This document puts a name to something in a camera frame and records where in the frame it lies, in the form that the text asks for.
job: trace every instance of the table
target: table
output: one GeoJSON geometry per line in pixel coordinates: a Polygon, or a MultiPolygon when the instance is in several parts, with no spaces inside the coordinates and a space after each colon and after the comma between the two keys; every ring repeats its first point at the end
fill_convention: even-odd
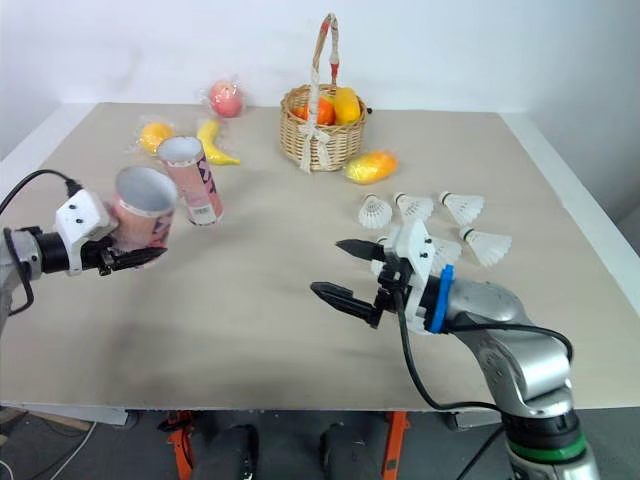
{"type": "MultiPolygon", "coordinates": [[[[34,132],[40,142],[27,139],[18,156],[48,153],[42,139],[49,139],[46,167],[109,198],[120,168],[156,164],[130,151],[142,115],[164,116],[194,132],[204,111],[98,104],[63,114],[34,132]]],[[[640,261],[526,117],[376,111],[366,150],[393,150],[400,168],[371,186],[354,185],[341,173],[298,170],[279,152],[278,122],[276,108],[248,109],[228,121],[224,140],[243,164],[214,167],[225,206],[219,225],[194,227],[179,211],[169,252],[151,268],[104,278],[50,275],[34,283],[35,305],[10,319],[0,340],[2,404],[428,409],[406,372],[395,318],[385,314],[380,328],[370,329],[322,303],[309,284],[332,281],[373,299],[369,266],[333,245],[380,234],[356,221],[364,195],[390,200],[398,190],[436,195],[446,189],[484,195],[475,226],[513,237],[508,257],[491,269],[477,266],[465,247],[457,275],[507,286],[535,323],[569,336],[578,408],[640,405],[633,380],[640,261]]],[[[15,173],[18,162],[13,155],[0,164],[9,172],[5,179],[22,175],[15,173]]],[[[18,197],[3,225],[51,225],[63,200],[59,182],[43,178],[18,197]]],[[[456,239],[443,209],[427,228],[456,239]]],[[[448,336],[412,336],[412,342],[435,398],[490,398],[462,343],[448,336]]]]}

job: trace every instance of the orange metal stand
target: orange metal stand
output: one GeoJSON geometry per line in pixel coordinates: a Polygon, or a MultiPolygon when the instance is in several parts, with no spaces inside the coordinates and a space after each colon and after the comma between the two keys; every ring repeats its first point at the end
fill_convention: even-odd
{"type": "Polygon", "coordinates": [[[180,480],[189,480],[193,470],[193,451],[189,438],[193,430],[193,414],[188,410],[169,412],[167,423],[169,429],[175,427],[175,430],[169,435],[167,443],[173,445],[178,477],[180,480]]]}
{"type": "Polygon", "coordinates": [[[411,428],[411,425],[407,420],[407,412],[391,412],[388,414],[388,418],[390,425],[387,447],[384,452],[384,463],[382,464],[382,479],[396,480],[400,468],[400,453],[402,452],[404,431],[411,428]]]}

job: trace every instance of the green ring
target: green ring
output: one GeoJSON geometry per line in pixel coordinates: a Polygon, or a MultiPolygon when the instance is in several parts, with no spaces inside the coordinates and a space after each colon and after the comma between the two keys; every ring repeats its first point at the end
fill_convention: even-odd
{"type": "Polygon", "coordinates": [[[533,460],[542,463],[561,462],[563,460],[571,460],[580,455],[587,448],[587,440],[584,435],[580,435],[575,442],[563,448],[555,448],[553,450],[541,450],[537,448],[523,447],[517,443],[509,442],[509,446],[513,453],[527,460],[533,460]]]}

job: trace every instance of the shuttlecock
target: shuttlecock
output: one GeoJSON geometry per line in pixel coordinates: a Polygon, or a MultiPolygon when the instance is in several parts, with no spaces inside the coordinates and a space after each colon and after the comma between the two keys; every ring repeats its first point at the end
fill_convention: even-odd
{"type": "Polygon", "coordinates": [[[431,237],[436,254],[431,264],[432,273],[440,273],[447,265],[456,263],[462,255],[462,247],[458,242],[443,240],[442,238],[431,237]]]}
{"type": "Polygon", "coordinates": [[[382,228],[391,221],[392,216],[391,205],[370,193],[360,208],[358,221],[365,228],[382,228]]]}
{"type": "Polygon", "coordinates": [[[484,198],[479,195],[458,195],[451,192],[440,194],[442,203],[458,225],[469,225],[482,211],[484,198]]]}
{"type": "Polygon", "coordinates": [[[478,232],[469,227],[460,229],[460,238],[469,244],[483,267],[490,267],[502,260],[511,248],[512,242],[509,235],[478,232]]]}
{"type": "Polygon", "coordinates": [[[404,220],[427,221],[433,211],[433,200],[429,197],[412,197],[406,193],[396,193],[393,197],[404,220]]]}

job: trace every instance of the pink can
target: pink can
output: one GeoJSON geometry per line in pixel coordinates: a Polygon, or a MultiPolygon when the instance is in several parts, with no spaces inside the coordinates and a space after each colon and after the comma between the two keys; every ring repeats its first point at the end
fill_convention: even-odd
{"type": "Polygon", "coordinates": [[[120,221],[115,247],[137,250],[166,247],[178,189],[164,173],[149,167],[128,167],[116,176],[113,213],[120,221]]]}
{"type": "Polygon", "coordinates": [[[200,140],[171,137],[160,144],[157,153],[184,195],[191,222],[211,225],[220,220],[222,203],[200,140]]]}

